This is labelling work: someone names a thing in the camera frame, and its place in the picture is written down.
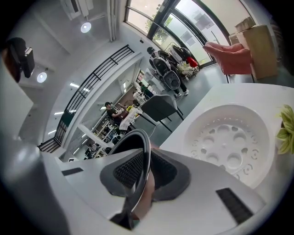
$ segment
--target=black railing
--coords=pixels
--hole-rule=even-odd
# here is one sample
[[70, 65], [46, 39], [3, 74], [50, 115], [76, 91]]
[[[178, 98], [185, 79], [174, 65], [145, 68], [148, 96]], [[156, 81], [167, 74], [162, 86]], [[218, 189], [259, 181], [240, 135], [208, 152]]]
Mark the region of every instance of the black railing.
[[56, 149], [58, 149], [60, 147], [60, 143], [59, 141], [53, 137], [50, 140], [47, 140], [44, 143], [41, 143], [38, 148], [42, 151], [42, 152], [49, 152], [52, 153], [54, 152]]
[[76, 114], [77, 110], [84, 102], [88, 94], [103, 79], [103, 76], [110, 69], [117, 66], [121, 60], [126, 58], [131, 53], [134, 52], [129, 47], [129, 45], [126, 45], [123, 48], [119, 49], [117, 52], [113, 53], [109, 58], [107, 58], [102, 64], [100, 64], [79, 86], [73, 97], [70, 99], [68, 105], [66, 106], [53, 138], [58, 141], [60, 145], [63, 141], [70, 122], [72, 121], [74, 115]]

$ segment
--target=tree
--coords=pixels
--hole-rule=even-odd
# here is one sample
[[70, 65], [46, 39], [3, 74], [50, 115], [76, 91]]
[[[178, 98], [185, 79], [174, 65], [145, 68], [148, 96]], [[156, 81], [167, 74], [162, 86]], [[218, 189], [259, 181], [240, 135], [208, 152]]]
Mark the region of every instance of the tree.
[[[165, 21], [164, 25], [165, 26], [168, 26], [172, 19], [173, 19], [172, 17], [168, 17], [167, 20]], [[153, 22], [148, 19], [146, 21], [146, 24], [145, 24], [145, 29], [147, 31], [149, 31], [149, 29], [151, 28], [152, 24], [153, 24]], [[167, 39], [168, 36], [169, 35], [167, 34], [167, 32], [165, 32], [162, 28], [159, 27], [158, 30], [157, 30], [157, 32], [155, 33], [153, 39], [156, 40], [156, 41], [161, 41], [161, 43], [163, 43]]]

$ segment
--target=stroller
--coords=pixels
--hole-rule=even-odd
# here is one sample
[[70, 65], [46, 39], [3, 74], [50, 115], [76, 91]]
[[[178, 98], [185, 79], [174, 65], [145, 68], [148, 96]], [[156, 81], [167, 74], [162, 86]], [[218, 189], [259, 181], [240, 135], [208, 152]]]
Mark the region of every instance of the stroller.
[[157, 74], [167, 87], [171, 90], [178, 89], [180, 87], [180, 78], [171, 70], [170, 63], [159, 56], [155, 58], [151, 57], [151, 60], [153, 61]]

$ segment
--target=desk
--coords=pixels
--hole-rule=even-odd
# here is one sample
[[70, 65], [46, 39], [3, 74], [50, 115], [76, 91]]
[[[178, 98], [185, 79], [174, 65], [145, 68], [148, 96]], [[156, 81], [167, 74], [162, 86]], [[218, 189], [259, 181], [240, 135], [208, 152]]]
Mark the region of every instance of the desk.
[[[222, 84], [213, 87], [199, 104], [191, 111], [178, 128], [160, 146], [160, 149], [182, 154], [180, 142], [190, 124], [203, 112], [215, 106], [235, 103], [258, 112], [269, 126], [271, 142], [281, 125], [279, 113], [283, 104], [294, 108], [294, 89], [270, 84]], [[267, 205], [251, 219], [232, 229], [228, 234], [247, 234], [266, 219], [276, 208], [293, 178], [294, 157], [277, 156], [275, 152], [272, 165], [264, 180], [254, 189]]]

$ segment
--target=yellow-green plant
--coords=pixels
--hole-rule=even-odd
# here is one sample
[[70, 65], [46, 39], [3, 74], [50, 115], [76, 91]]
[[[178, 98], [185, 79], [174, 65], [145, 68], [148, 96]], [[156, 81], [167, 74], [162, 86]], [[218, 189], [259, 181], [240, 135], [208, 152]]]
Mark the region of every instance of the yellow-green plant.
[[293, 109], [289, 105], [284, 105], [281, 111], [281, 117], [283, 120], [282, 128], [277, 134], [277, 138], [283, 143], [278, 150], [278, 154], [284, 154], [288, 151], [294, 154], [294, 113]]

